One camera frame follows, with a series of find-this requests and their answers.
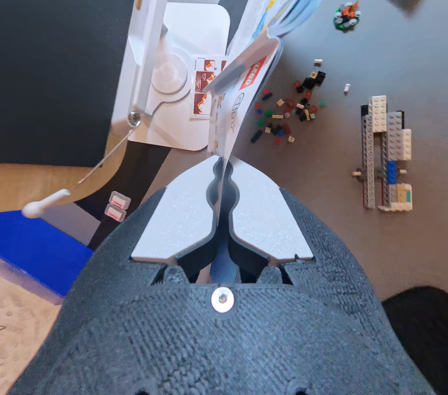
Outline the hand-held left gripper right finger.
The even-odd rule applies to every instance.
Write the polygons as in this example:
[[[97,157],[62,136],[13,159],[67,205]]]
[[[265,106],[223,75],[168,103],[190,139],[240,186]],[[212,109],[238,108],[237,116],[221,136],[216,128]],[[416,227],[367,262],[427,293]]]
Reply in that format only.
[[[258,169],[230,157],[224,178],[228,251],[237,266],[279,266],[313,253],[280,187]]]

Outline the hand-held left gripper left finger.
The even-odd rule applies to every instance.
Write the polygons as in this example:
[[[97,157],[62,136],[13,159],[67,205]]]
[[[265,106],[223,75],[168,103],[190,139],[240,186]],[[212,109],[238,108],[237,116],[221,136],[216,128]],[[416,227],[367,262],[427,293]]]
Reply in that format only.
[[[131,258],[174,265],[182,254],[208,242],[217,226],[220,177],[221,158],[211,156],[168,184]]]

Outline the instruction booklet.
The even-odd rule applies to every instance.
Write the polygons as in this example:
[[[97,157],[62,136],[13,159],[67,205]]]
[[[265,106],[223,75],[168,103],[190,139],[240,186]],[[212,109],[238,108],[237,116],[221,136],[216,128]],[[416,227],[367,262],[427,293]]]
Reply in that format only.
[[[242,12],[224,70],[206,86],[211,95],[208,150],[219,157],[216,198],[221,200],[224,174],[246,113],[283,53],[283,37],[301,26],[322,0],[222,0]]]

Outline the grey lego model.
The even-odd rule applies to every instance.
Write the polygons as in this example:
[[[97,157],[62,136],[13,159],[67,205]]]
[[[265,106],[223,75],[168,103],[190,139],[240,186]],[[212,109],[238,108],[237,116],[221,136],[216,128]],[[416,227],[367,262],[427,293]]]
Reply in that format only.
[[[410,212],[413,188],[402,182],[412,158],[412,131],[405,112],[389,111],[386,95],[371,96],[361,106],[361,167],[352,176],[362,183],[362,205],[384,213]]]

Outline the pile of loose lego pieces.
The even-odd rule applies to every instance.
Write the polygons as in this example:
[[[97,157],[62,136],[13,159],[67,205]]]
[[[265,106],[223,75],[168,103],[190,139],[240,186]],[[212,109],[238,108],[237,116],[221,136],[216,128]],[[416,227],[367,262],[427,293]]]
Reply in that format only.
[[[294,119],[300,122],[315,120],[317,111],[326,106],[325,100],[313,104],[313,91],[301,81],[294,82],[294,91],[301,96],[299,101],[291,97],[280,97],[273,101],[272,91],[268,88],[261,91],[254,105],[257,115],[254,125],[257,130],[250,138],[251,144],[257,143],[263,135],[273,135],[276,145],[280,145],[283,139],[289,144],[294,143],[289,123]]]

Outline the black lego plate assembly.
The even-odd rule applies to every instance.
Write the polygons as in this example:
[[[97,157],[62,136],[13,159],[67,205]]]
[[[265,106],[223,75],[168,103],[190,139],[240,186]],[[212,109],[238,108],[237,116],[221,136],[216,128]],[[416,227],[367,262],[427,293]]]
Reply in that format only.
[[[315,86],[321,86],[326,78],[326,73],[322,71],[312,72],[308,77],[306,77],[303,82],[297,81],[295,89],[298,93],[306,90],[313,90]]]

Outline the lego campfire on green plate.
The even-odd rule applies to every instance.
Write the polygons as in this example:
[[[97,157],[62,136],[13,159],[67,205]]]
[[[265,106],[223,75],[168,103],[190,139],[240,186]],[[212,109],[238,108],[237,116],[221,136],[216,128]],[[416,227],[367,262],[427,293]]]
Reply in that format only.
[[[346,2],[340,5],[333,15],[333,25],[340,31],[352,30],[358,23],[361,17],[359,9],[359,1]]]

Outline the sticker sheet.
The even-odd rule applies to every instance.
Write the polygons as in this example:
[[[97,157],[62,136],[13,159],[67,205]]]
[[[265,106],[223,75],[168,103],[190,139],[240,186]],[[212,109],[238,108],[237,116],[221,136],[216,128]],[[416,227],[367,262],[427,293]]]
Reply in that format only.
[[[196,55],[193,57],[191,77],[191,119],[209,119],[211,110],[211,95],[205,92],[209,85],[224,69],[227,64],[227,55]]]

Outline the blue storage bin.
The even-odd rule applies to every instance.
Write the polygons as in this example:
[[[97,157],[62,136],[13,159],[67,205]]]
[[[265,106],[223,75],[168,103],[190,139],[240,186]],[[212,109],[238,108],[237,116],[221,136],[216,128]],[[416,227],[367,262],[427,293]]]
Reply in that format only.
[[[66,297],[93,250],[43,219],[0,213],[0,256],[60,297]]]

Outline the white book stand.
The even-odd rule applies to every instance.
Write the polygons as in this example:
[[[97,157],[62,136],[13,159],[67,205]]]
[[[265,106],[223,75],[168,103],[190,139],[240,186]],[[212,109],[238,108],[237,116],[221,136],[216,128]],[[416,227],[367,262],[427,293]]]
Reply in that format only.
[[[122,144],[126,154],[134,146],[205,148],[209,116],[193,113],[198,58],[217,59],[220,71],[229,28],[229,14],[217,4],[134,0],[111,123],[123,139],[70,189],[26,204],[22,214],[41,218],[65,203]]]

